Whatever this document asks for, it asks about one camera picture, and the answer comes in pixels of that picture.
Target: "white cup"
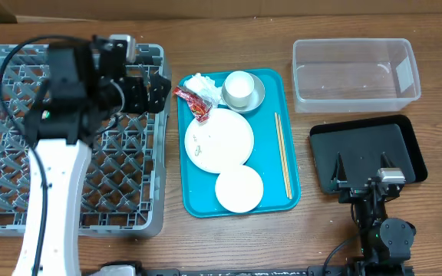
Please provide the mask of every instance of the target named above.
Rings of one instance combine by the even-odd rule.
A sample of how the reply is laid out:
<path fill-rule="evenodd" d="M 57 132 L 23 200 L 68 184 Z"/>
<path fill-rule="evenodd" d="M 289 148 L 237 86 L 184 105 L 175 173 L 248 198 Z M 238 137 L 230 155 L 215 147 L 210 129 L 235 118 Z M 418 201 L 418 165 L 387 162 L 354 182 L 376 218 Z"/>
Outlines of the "white cup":
<path fill-rule="evenodd" d="M 243 71 L 234 71 L 224 81 L 229 102 L 234 107 L 244 107 L 249 103 L 255 88 L 253 77 Z"/>

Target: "wooden chopstick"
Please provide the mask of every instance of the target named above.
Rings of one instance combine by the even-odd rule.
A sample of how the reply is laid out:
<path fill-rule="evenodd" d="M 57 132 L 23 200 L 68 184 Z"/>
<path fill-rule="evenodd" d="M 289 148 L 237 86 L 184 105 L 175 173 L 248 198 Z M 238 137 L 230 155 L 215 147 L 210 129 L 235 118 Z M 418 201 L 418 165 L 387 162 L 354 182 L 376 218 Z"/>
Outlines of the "wooden chopstick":
<path fill-rule="evenodd" d="M 284 142 L 284 130 L 282 130 L 282 123 L 281 123 L 281 116 L 277 114 L 277 117 L 279 119 L 279 128 L 281 130 L 281 140 L 282 140 L 282 155 L 284 156 L 284 170 L 285 170 L 285 177 L 287 178 L 287 186 L 288 186 L 288 194 L 289 199 L 292 199 L 292 190 L 291 190 L 291 181 L 289 181 L 289 168 L 288 168 L 288 159 L 285 153 L 285 142 Z"/>
<path fill-rule="evenodd" d="M 288 161 L 285 155 L 285 143 L 284 143 L 284 133 L 282 132 L 282 124 L 281 117 L 274 113 L 275 117 L 275 128 L 277 129 L 277 139 L 279 141 L 279 154 L 281 156 L 281 164 L 282 164 L 282 174 L 284 176 L 284 185 L 285 185 L 285 194 L 289 198 L 292 199 L 292 190 L 289 181 L 289 172 L 288 172 Z"/>

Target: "cardboard box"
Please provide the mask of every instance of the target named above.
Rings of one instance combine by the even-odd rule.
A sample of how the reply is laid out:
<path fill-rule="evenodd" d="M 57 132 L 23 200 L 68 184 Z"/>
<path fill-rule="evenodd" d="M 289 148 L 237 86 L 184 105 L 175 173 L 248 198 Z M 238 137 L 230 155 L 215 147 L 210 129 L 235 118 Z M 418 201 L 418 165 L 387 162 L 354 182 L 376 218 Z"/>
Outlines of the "cardboard box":
<path fill-rule="evenodd" d="M 92 20 L 442 13 L 442 0 L 0 0 L 13 15 Z"/>

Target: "wooden table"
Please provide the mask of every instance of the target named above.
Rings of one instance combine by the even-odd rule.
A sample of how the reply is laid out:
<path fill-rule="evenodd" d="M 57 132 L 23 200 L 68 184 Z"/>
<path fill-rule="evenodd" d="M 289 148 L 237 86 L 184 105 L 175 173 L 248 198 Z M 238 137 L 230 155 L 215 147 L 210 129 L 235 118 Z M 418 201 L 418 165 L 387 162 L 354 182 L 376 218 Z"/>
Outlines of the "wooden table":
<path fill-rule="evenodd" d="M 163 231 L 154 238 L 80 238 L 82 269 L 113 260 L 141 260 L 147 268 L 303 268 L 320 265 L 356 231 L 349 205 L 318 187 L 308 132 L 321 123 L 376 117 L 383 113 L 294 113 L 292 44 L 303 38 L 406 38 L 421 76 L 422 98 L 402 110 L 412 121 L 429 178 L 408 186 L 387 204 L 388 214 L 412 222 L 417 275 L 442 275 L 442 15 L 319 16 L 239 20 L 122 21 L 0 25 L 0 44 L 35 35 L 127 33 L 164 47 L 173 83 L 196 72 L 270 67 L 284 80 L 298 159 L 302 197 L 289 212 L 197 219 L 182 203 L 176 101 L 167 130 L 167 191 Z M 0 238 L 0 275 L 12 272 L 20 238 Z M 332 264 L 359 254 L 358 245 L 339 252 Z"/>

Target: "white plate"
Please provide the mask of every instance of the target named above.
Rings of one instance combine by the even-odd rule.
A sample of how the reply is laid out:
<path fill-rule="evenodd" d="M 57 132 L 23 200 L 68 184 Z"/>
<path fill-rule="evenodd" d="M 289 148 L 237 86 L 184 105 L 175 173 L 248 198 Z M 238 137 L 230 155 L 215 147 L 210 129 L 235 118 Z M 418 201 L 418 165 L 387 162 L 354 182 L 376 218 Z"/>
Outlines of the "white plate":
<path fill-rule="evenodd" d="M 215 108 L 209 119 L 190 122 L 185 132 L 185 150 L 200 169 L 221 173 L 227 166 L 242 165 L 253 150 L 253 130 L 240 114 Z"/>
<path fill-rule="evenodd" d="M 260 175 L 248 166 L 234 166 L 221 172 L 216 180 L 216 197 L 228 211 L 248 212 L 260 203 L 264 185 Z"/>

